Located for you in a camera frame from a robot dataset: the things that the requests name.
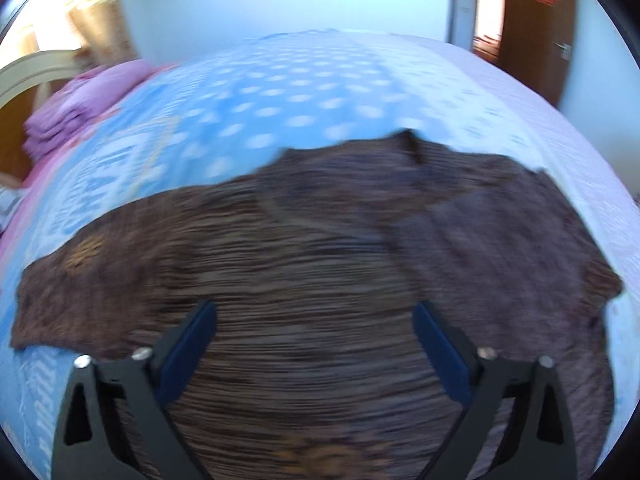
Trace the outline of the beige patterned curtain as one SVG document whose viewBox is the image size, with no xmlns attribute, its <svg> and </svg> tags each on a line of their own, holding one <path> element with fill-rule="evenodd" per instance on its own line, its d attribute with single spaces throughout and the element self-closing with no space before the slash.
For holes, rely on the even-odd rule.
<svg viewBox="0 0 640 480">
<path fill-rule="evenodd" d="M 70 8 L 67 15 L 94 64 L 113 66 L 138 57 L 122 0 L 88 0 Z"/>
</svg>

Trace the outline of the cream wooden headboard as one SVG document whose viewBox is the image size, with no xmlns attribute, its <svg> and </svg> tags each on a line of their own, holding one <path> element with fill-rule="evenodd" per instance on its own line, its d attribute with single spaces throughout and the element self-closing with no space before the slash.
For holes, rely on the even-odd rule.
<svg viewBox="0 0 640 480">
<path fill-rule="evenodd" d="M 24 122 L 51 94 L 88 70 L 91 55 L 86 49 L 32 53 L 1 70 L 1 173 L 24 181 L 32 160 L 23 150 Z"/>
</svg>

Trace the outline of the brown wooden door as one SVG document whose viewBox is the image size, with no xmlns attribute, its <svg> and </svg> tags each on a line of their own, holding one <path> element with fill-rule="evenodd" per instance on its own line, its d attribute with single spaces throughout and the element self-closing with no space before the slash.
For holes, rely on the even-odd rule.
<svg viewBox="0 0 640 480">
<path fill-rule="evenodd" d="M 504 0 L 498 66 L 551 105 L 562 96 L 570 60 L 554 43 L 572 46 L 576 0 L 545 6 L 535 0 Z"/>
</svg>

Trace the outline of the blue pink patterned bed sheet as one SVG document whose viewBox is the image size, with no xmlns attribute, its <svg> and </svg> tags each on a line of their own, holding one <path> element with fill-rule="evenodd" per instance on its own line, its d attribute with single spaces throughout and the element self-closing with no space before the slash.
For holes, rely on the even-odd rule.
<svg viewBox="0 0 640 480">
<path fill-rule="evenodd" d="M 152 73 L 41 167 L 1 237 L 1 439 L 53 479 L 58 413 L 85 353 L 11 344 L 25 269 L 84 226 L 158 193 L 218 185 L 289 150 L 409 130 L 464 154 L 543 171 L 623 284 L 604 307 L 612 420 L 603 474 L 638 402 L 639 211 L 592 145 L 524 84 L 450 44 L 395 35 L 282 34 Z"/>
</svg>

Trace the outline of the brown knitted sweater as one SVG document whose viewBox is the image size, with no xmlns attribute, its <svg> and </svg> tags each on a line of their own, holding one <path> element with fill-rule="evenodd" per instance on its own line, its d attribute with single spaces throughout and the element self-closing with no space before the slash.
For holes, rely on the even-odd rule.
<svg viewBox="0 0 640 480">
<path fill-rule="evenodd" d="M 216 479 L 412 479 L 457 418 L 411 326 L 555 359 L 577 448 L 612 420 L 603 310 L 623 284 L 554 181 L 404 130 L 158 193 L 22 274 L 11 344 L 118 359 L 201 300 L 218 328 L 171 418 Z"/>
</svg>

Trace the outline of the folded purple blanket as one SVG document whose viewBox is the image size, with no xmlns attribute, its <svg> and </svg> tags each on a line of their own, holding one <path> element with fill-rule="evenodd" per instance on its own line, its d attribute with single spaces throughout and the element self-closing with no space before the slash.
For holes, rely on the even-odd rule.
<svg viewBox="0 0 640 480">
<path fill-rule="evenodd" d="M 26 120 L 23 150 L 34 162 L 42 159 L 88 127 L 152 73 L 153 65 L 138 58 L 80 74 L 53 93 Z"/>
</svg>

